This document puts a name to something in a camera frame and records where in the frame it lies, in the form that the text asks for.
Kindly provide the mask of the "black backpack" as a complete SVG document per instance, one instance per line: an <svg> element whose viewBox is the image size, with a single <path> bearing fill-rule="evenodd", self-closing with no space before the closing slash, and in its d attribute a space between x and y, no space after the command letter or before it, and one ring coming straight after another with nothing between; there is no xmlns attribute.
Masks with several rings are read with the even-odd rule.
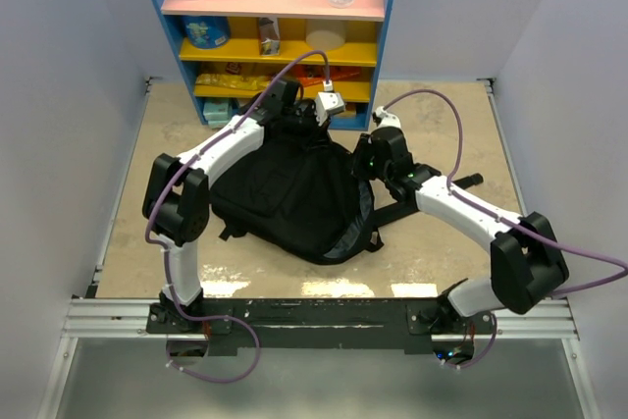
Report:
<svg viewBox="0 0 628 419"><path fill-rule="evenodd" d="M375 212L394 200L381 181L351 173L352 152L327 135L269 138L210 190L220 237L252 234L316 265L380 250Z"/></svg>

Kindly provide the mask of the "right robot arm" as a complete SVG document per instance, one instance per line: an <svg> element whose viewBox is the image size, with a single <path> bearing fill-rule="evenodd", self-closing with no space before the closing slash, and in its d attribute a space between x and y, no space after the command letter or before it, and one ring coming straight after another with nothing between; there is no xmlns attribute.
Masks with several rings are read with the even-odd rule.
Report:
<svg viewBox="0 0 628 419"><path fill-rule="evenodd" d="M545 216L523 217L491 207L433 167L414 162L398 128L361 134L351 171L360 179L381 181L393 198L393 204L376 210L378 225L422 212L463 233L489 254L488 277L451 286L420 314L421 322L436 333L460 333L483 312L508 309L523 315L569 277Z"/></svg>

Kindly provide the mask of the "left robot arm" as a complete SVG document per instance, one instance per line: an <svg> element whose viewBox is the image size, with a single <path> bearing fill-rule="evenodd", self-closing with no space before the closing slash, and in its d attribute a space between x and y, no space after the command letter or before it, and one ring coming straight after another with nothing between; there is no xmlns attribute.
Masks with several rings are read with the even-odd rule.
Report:
<svg viewBox="0 0 628 419"><path fill-rule="evenodd" d="M209 223L210 190L263 146L272 125L295 118L302 105L302 85L276 77L215 135L177 156L162 153L154 160L141 211L144 239L161 251L165 283L150 307L151 323L192 333L205 323L232 321L230 314L203 309L197 240Z"/></svg>

